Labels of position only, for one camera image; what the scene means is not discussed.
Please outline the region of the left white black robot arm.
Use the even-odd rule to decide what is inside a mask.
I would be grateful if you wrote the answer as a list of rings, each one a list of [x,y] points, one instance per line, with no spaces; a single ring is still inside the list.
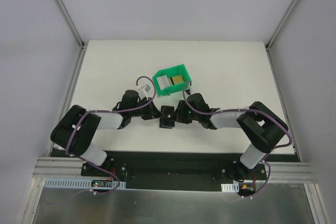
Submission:
[[[127,90],[111,111],[88,111],[73,105],[52,130],[50,139],[65,149],[68,155],[93,163],[92,169],[99,176],[106,176],[110,173],[111,164],[106,160],[107,153],[92,142],[96,131],[123,129],[133,117],[152,120],[162,116],[152,98],[141,98],[137,91]]]

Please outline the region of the black leather card holder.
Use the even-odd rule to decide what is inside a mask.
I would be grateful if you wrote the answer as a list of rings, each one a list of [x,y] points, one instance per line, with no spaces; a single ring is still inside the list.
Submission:
[[[168,105],[161,106],[162,117],[160,118],[159,127],[163,129],[172,129],[175,127],[174,121],[174,107]]]

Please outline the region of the green plastic bin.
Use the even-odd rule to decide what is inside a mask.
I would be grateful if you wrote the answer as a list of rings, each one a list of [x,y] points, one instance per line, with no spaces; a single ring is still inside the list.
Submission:
[[[158,96],[167,96],[172,93],[180,92],[185,82],[191,82],[192,79],[184,64],[159,70],[152,80]]]

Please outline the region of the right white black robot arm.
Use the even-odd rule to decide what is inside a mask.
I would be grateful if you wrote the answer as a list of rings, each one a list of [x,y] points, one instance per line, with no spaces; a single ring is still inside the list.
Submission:
[[[228,171],[235,171],[242,179],[250,178],[258,163],[289,133],[285,122],[259,101],[242,109],[221,110],[210,108],[200,93],[181,100],[173,118],[184,124],[197,121],[210,130],[241,129],[250,140],[250,145]]]

